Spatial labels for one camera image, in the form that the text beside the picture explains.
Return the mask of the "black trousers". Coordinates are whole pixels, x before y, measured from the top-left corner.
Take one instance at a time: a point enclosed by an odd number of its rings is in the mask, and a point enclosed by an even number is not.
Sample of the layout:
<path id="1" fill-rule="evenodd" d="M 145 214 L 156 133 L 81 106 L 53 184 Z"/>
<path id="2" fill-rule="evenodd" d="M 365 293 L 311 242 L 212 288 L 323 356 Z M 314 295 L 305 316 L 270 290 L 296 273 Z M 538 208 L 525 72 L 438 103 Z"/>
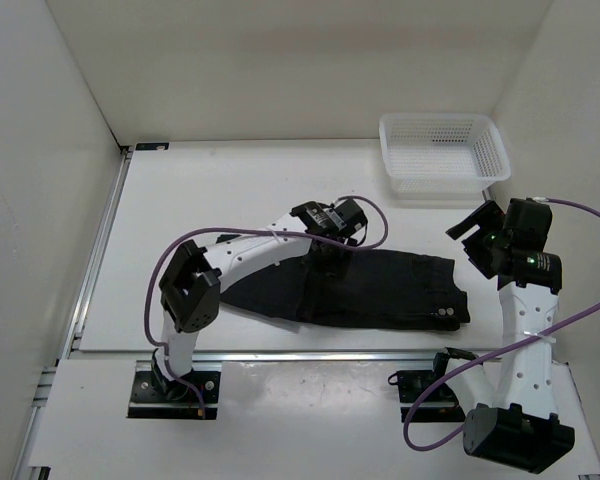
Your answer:
<path id="1" fill-rule="evenodd" d="M 470 322 L 455 261 L 393 250 L 291 258 L 240 280 L 223 305 L 250 314 L 345 329 L 457 331 Z"/>

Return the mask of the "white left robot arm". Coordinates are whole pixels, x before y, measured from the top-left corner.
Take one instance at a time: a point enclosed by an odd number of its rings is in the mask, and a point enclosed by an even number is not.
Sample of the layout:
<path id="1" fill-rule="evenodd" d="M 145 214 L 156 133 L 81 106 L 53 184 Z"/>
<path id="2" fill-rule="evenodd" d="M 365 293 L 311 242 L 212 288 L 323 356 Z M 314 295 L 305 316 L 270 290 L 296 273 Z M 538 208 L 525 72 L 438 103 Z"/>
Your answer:
<path id="1" fill-rule="evenodd" d="M 200 392 L 192 377 L 193 352 L 230 287 L 285 260 L 351 252 L 358 247 L 353 236 L 366 225 L 352 199 L 310 201 L 261 229 L 208 227 L 176 239 L 153 267 L 143 304 L 157 391 L 168 400 Z"/>

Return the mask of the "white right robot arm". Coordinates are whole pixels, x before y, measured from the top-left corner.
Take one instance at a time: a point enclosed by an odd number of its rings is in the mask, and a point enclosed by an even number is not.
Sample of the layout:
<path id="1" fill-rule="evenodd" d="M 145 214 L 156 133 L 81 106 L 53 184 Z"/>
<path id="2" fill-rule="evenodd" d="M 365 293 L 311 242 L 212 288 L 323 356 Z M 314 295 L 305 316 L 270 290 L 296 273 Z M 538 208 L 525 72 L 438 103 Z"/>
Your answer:
<path id="1" fill-rule="evenodd" d="M 575 444 L 552 390 L 553 341 L 546 330 L 558 310 L 562 261 L 545 250 L 551 223 L 550 207 L 537 201 L 514 199 L 501 209 L 489 200 L 448 230 L 470 263 L 497 280 L 502 343 L 512 350 L 501 357 L 496 383 L 483 366 L 468 365 L 474 354 L 457 349 L 447 350 L 443 366 L 429 375 L 432 393 L 456 397 L 465 413 L 466 454 L 531 474 L 544 472 Z"/>

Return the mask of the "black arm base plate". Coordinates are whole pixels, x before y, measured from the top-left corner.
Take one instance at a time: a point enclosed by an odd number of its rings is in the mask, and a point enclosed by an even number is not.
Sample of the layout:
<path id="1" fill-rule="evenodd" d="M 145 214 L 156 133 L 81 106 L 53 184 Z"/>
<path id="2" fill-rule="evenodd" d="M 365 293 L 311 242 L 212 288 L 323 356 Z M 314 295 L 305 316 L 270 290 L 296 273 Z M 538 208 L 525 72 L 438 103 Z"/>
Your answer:
<path id="1" fill-rule="evenodd" d="M 153 365 L 137 364 L 127 407 L 130 419 L 207 420 L 217 419 L 221 370 L 219 367 L 192 370 L 185 380 L 201 394 L 204 407 L 187 386 L 161 380 Z"/>

